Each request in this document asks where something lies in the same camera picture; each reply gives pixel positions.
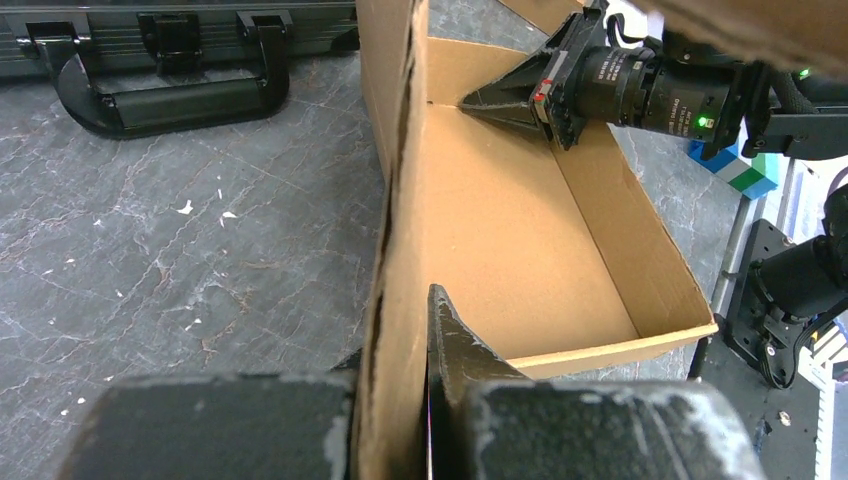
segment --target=black carrying case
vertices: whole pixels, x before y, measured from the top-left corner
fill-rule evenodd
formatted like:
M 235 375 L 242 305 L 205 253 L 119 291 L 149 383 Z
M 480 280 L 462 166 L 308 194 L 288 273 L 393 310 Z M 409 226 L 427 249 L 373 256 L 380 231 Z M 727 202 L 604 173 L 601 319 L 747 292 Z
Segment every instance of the black carrying case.
M 354 1 L 5 1 L 0 80 L 49 77 L 86 129 L 133 138 L 263 118 L 292 56 L 359 49 Z M 252 78 L 106 93 L 93 76 L 163 76 L 250 62 Z

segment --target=metal bracket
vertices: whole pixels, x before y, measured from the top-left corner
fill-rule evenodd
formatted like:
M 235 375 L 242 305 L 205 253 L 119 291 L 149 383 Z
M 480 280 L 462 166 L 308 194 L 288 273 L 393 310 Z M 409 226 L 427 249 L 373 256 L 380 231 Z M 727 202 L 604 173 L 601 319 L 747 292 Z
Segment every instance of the metal bracket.
M 775 375 L 781 380 L 795 369 L 792 342 L 804 330 L 803 324 L 784 319 L 784 313 L 762 298 L 758 285 L 761 260 L 776 255 L 790 246 L 786 235 L 767 220 L 751 226 L 748 244 L 742 256 L 747 275 L 736 281 L 733 300 L 727 312 L 724 340 L 752 368 L 759 371 L 763 355 L 768 355 Z
M 144 48 L 156 60 L 156 73 L 191 73 L 200 68 L 200 22 L 192 13 L 138 15 Z
M 91 27 L 84 13 L 38 13 L 6 15 L 15 43 L 30 59 L 39 58 L 35 37 L 71 37 L 79 51 L 91 49 Z
M 259 38 L 257 25 L 278 25 L 283 29 L 286 40 L 292 38 L 294 22 L 288 10 L 257 10 L 238 12 L 237 15 L 239 18 L 239 35 L 248 42 L 255 42 Z

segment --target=black mount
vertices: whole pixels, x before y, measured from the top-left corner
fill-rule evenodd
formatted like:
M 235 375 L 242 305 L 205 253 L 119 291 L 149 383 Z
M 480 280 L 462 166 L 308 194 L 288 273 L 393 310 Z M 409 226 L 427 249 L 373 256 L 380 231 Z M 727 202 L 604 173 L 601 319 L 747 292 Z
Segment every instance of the black mount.
M 59 100 L 77 122 L 98 135 L 135 138 L 264 118 L 282 107 L 289 90 L 287 11 L 238 12 L 239 36 L 258 47 L 262 74 L 222 82 L 117 93 L 99 91 L 83 58 L 96 55 L 85 14 L 7 15 L 17 43 L 47 68 Z M 198 69 L 200 26 L 191 14 L 139 15 L 142 40 L 160 74 Z
M 757 371 L 767 361 L 779 383 L 796 368 L 793 343 L 804 330 L 803 321 L 774 307 L 763 293 L 759 276 L 762 260 L 791 247 L 786 236 L 767 220 L 751 226 L 742 255 L 745 274 L 736 280 L 727 318 L 725 343 Z
M 144 48 L 156 60 L 156 73 L 192 73 L 200 68 L 200 22 L 197 15 L 139 14 Z
M 571 14 L 539 50 L 518 67 L 492 83 L 470 93 L 460 108 L 471 115 L 520 127 L 528 132 L 543 132 L 569 149 L 586 126 L 586 119 L 568 111 L 567 95 L 574 94 L 573 72 L 583 52 L 604 45 L 604 10 L 584 7 Z

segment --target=black cable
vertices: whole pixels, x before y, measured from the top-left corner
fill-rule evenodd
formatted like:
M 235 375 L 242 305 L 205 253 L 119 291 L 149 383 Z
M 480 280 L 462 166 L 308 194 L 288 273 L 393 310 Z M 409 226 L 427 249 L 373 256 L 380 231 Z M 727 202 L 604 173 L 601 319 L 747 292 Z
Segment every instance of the black cable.
M 813 105 L 813 102 L 809 101 L 798 90 L 795 80 L 792 79 L 792 74 L 772 72 L 769 75 L 769 81 L 771 82 L 771 88 L 774 89 L 774 93 L 777 95 L 777 99 L 780 101 L 780 106 L 783 107 L 786 113 L 819 113 L 819 109 Z
M 831 193 L 835 192 L 840 185 L 842 185 L 842 181 L 845 180 L 845 177 L 848 177 L 848 167 L 843 168 L 833 177 L 833 180 L 830 182 L 830 188 L 827 189 L 827 197 L 830 196 Z
M 762 343 L 759 352 L 760 373 L 763 375 L 763 378 L 765 378 L 770 387 L 783 390 L 792 386 L 792 383 L 795 382 L 795 374 L 798 373 L 798 357 L 801 355 L 801 348 L 810 341 L 813 334 L 825 330 L 833 325 L 833 321 L 836 317 L 845 310 L 848 310 L 848 297 L 840 300 L 830 310 L 816 317 L 815 320 L 810 322 L 810 324 L 807 325 L 807 328 L 798 335 L 798 338 L 795 339 L 795 343 L 792 345 L 792 371 L 786 375 L 786 380 L 784 382 L 779 382 L 775 378 L 774 372 L 771 369 L 771 363 L 769 362 L 770 355 L 768 354 L 769 342 Z
M 645 40 L 644 38 L 630 37 L 624 34 L 624 15 L 620 13 L 614 13 L 607 18 L 607 40 L 609 40 L 611 47 L 621 46 L 616 33 L 625 43 L 639 43 Z

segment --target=cardboard box flap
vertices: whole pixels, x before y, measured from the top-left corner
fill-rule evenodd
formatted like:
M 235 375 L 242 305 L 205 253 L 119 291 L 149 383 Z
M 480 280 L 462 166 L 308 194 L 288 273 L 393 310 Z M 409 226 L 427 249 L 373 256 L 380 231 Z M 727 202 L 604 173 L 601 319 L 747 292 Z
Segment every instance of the cardboard box flap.
M 409 212 L 421 198 L 414 178 L 425 106 L 427 14 L 426 0 L 357 1 L 363 96 L 387 192 L 352 429 L 354 478 L 414 479 L 424 471 L 414 460 L 423 462 L 426 351 L 419 345 L 426 345 L 426 322 L 410 319 L 404 309 L 411 297 L 426 296 L 415 273 L 420 248 L 408 232 L 417 230 Z
M 509 363 L 530 378 L 551 378 L 562 375 L 563 371 L 593 370 L 655 358 L 669 350 L 689 345 L 714 332 L 714 326 L 704 326 L 659 337 L 587 348 L 575 352 L 515 358 L 510 360 Z
M 573 1 L 500 0 L 552 34 Z M 813 68 L 848 78 L 848 29 L 841 0 L 630 0 L 663 14 L 666 25 L 741 60 L 784 70 Z
M 409 77 L 412 9 L 416 0 L 356 2 L 362 87 L 368 116 L 388 178 L 397 161 L 398 126 Z

